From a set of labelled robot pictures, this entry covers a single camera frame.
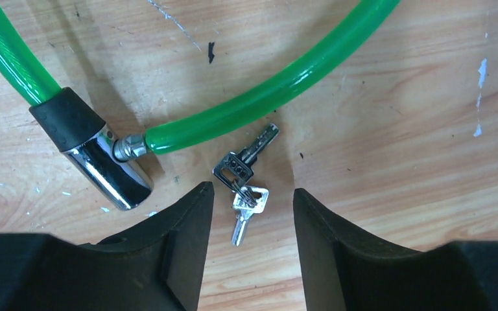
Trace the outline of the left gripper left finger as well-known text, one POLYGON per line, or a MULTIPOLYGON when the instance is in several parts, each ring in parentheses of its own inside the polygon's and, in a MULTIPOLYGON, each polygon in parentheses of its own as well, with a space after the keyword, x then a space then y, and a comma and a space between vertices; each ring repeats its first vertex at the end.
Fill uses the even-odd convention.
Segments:
POLYGON ((0 234, 0 310, 196 310, 214 194, 204 181, 97 244, 0 234))

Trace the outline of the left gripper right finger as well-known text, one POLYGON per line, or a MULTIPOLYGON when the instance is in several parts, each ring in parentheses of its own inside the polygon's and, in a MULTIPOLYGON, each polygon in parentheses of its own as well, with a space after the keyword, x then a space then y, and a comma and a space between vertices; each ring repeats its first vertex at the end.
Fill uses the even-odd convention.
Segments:
POLYGON ((308 310, 498 310, 498 241, 454 240, 417 251, 293 196, 308 310))

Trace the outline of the silver key pair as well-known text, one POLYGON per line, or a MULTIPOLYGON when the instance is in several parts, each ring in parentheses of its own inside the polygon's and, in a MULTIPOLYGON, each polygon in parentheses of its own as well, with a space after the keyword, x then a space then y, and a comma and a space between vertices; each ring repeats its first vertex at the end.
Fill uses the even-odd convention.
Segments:
POLYGON ((234 193, 232 208, 236 212, 236 224, 231 243, 240 246, 250 220, 261 214, 266 207, 269 190, 251 186, 253 165, 258 155, 278 136, 279 127, 269 124, 257 138, 239 152, 227 153, 212 170, 213 175, 234 193))

